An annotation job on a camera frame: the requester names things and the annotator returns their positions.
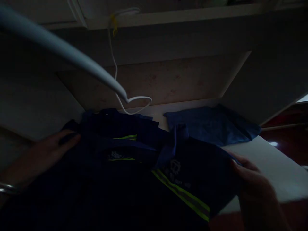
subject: navy blue shirt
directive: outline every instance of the navy blue shirt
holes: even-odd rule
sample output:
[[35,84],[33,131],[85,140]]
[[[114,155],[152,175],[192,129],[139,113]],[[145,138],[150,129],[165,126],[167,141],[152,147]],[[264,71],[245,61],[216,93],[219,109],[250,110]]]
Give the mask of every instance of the navy blue shirt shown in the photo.
[[[80,142],[0,211],[5,230],[207,227],[241,181],[221,148],[115,109],[64,126]],[[60,142],[70,139],[69,135]]]

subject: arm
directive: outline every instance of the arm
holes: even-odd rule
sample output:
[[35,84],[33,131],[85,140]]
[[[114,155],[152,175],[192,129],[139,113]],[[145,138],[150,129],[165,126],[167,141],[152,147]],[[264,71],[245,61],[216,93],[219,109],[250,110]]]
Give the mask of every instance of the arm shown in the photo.
[[239,194],[241,214],[247,231],[290,231],[273,186],[249,160],[233,155],[243,166],[232,161],[234,171],[243,179]]
[[[80,140],[77,134],[65,144],[59,146],[59,140],[71,130],[63,130],[33,145],[7,169],[0,173],[0,182],[18,189],[27,187],[37,176],[50,169],[62,156]],[[0,209],[11,195],[0,192]]]

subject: white pipe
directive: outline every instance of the white pipe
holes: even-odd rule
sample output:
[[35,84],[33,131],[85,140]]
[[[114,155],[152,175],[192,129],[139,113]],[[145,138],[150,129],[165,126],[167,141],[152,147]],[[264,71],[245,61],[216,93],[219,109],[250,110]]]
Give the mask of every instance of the white pipe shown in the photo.
[[12,9],[0,5],[0,25],[7,30],[25,37],[49,51],[63,57],[96,77],[99,81],[115,91],[126,103],[129,103],[126,91],[104,68],[93,59]]

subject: white cable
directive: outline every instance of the white cable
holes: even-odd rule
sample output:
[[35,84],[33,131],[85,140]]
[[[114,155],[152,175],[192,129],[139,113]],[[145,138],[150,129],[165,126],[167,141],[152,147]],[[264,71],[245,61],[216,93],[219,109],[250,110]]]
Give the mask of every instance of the white cable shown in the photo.
[[[116,16],[119,16],[119,15],[121,15],[121,14],[138,13],[139,11],[140,11],[139,8],[135,8],[135,7],[134,7],[134,8],[128,8],[128,9],[126,9],[126,10],[121,10],[121,11],[115,12],[115,13],[114,13],[114,16],[116,17]],[[115,69],[115,80],[116,80],[117,75],[118,75],[118,66],[117,66],[117,64],[116,64],[116,60],[115,60],[115,57],[114,57],[114,55],[113,55],[113,49],[112,49],[112,45],[111,45],[110,24],[111,24],[111,20],[110,20],[110,22],[109,22],[109,26],[108,26],[107,33],[108,33],[108,40],[109,40],[110,53],[111,53],[112,60],[113,60],[113,63],[114,63],[114,65],[115,65],[115,68],[116,68],[116,69]],[[118,99],[118,101],[119,101],[119,103],[120,103],[120,105],[121,105],[123,111],[124,111],[126,114],[128,114],[128,115],[137,114],[138,112],[141,112],[143,109],[145,109],[147,106],[149,106],[149,105],[152,103],[152,98],[151,98],[151,97],[148,97],[148,96],[135,96],[135,97],[129,98],[129,99],[128,99],[128,103],[130,103],[130,102],[132,102],[132,101],[134,101],[134,100],[136,100],[136,99],[149,99],[149,100],[150,100],[150,102],[149,102],[145,107],[141,108],[139,111],[136,111],[136,112],[134,112],[134,113],[129,113],[129,112],[127,112],[127,111],[125,110],[125,108],[124,108],[124,106],[123,106],[123,104],[122,104],[122,102],[121,102],[120,97],[118,96],[118,94],[116,93],[115,95],[116,95],[116,97],[117,97],[117,99]]]

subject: white table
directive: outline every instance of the white table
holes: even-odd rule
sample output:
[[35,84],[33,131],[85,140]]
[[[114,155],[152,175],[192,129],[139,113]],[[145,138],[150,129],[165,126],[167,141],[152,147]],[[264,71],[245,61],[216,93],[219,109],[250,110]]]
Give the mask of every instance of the white table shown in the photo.
[[[145,109],[142,114],[152,116],[154,121],[159,122],[161,129],[169,131],[167,119],[163,116],[163,112],[174,112],[201,106],[212,107],[215,104],[217,104],[217,99],[155,105]],[[262,137],[258,136],[247,143],[227,145],[225,148],[247,157],[251,162],[256,164],[272,183],[280,203],[308,198],[308,172],[281,151],[270,145]],[[239,201],[235,197],[221,213],[231,213],[239,210]]]

